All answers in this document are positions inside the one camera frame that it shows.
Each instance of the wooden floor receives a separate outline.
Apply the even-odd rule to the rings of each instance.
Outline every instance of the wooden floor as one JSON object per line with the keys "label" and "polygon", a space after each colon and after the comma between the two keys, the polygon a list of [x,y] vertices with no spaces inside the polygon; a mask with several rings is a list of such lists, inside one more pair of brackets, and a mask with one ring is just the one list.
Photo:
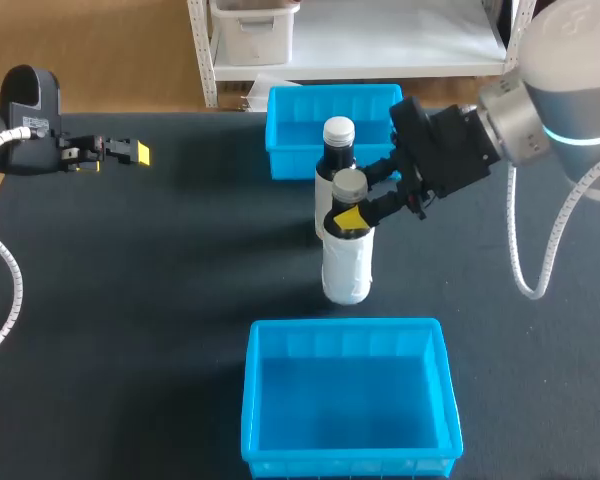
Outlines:
{"label": "wooden floor", "polygon": [[0,83],[56,74],[65,112],[204,107],[186,0],[0,0]]}

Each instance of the black table surface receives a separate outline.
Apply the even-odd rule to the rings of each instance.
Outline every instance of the black table surface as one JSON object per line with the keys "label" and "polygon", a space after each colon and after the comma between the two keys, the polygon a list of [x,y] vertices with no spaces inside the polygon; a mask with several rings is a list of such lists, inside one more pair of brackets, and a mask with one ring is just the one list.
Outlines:
{"label": "black table surface", "polygon": [[[270,179],[264,122],[70,116],[72,134],[142,139],[152,167],[5,180],[0,238],[25,296],[0,348],[0,480],[247,479],[250,324],[357,316],[440,320],[465,445],[453,478],[600,478],[600,204],[578,206],[547,296],[529,301],[498,165],[424,222],[387,219],[369,298],[338,307],[322,294],[313,184]],[[569,186],[551,161],[520,177],[534,278]],[[11,295],[0,260],[0,326]]]}

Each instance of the black bottle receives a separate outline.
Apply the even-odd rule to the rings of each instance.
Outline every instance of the black bottle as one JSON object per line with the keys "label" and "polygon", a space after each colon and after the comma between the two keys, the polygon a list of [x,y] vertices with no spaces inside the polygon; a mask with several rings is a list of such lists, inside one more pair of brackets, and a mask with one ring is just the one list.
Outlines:
{"label": "black bottle", "polygon": [[331,209],[333,177],[342,169],[355,167],[355,126],[347,117],[332,117],[324,124],[323,138],[324,155],[316,165],[315,190],[315,227],[320,238],[324,217]]}

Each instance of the white cable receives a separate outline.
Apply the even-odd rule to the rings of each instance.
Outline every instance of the white cable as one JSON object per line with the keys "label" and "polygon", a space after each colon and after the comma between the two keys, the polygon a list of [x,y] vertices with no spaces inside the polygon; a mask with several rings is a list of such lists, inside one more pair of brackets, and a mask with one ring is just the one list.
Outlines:
{"label": "white cable", "polygon": [[538,279],[538,286],[535,290],[532,290],[524,280],[522,275],[522,269],[520,268],[520,258],[518,256],[518,239],[516,234],[516,168],[509,164],[509,178],[507,185],[507,232],[509,235],[509,254],[511,256],[511,268],[513,269],[513,277],[516,285],[520,289],[523,295],[529,297],[531,300],[538,300],[542,298],[547,291],[549,286],[549,280],[551,280],[551,272],[553,271],[553,264],[558,253],[558,247],[560,246],[560,239],[567,226],[571,213],[576,208],[576,205],[585,194],[585,192],[600,178],[600,162],[597,163],[591,170],[589,170],[584,177],[576,184],[571,191],[571,194],[567,197],[567,200],[562,205],[558,217],[553,224],[551,235],[549,236],[549,242],[547,243],[547,250],[544,254],[544,261],[542,262],[542,270],[540,271],[540,278]]}
{"label": "white cable", "polygon": [[[5,143],[17,141],[17,140],[26,140],[31,138],[32,133],[31,129],[27,127],[19,127],[14,128],[13,130],[6,130],[0,133],[0,147]],[[20,273],[20,267],[18,267],[18,263],[16,259],[13,258],[11,252],[5,247],[0,241],[0,256],[3,258],[9,270],[11,271],[11,276],[13,277],[13,303],[11,305],[11,311],[9,312],[9,316],[7,317],[7,321],[0,329],[0,344],[4,341],[4,339],[9,335],[11,329],[16,323],[18,319],[18,314],[20,313],[20,308],[22,307],[22,295],[23,295],[23,285],[22,285],[22,274]]]}

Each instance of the bottle label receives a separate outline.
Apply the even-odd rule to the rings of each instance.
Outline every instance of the bottle label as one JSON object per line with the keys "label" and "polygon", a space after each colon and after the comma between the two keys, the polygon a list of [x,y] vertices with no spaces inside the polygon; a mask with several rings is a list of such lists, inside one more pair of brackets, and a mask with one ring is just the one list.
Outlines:
{"label": "bottle label", "polygon": [[332,194],[333,184],[329,180],[322,178],[316,171],[316,211],[315,211],[315,223],[316,223],[316,235],[322,238],[322,232],[324,229],[324,217],[331,210],[331,202],[333,199]]}
{"label": "bottle label", "polygon": [[344,240],[324,232],[322,288],[332,302],[355,305],[369,294],[373,235],[371,229],[364,237]]}

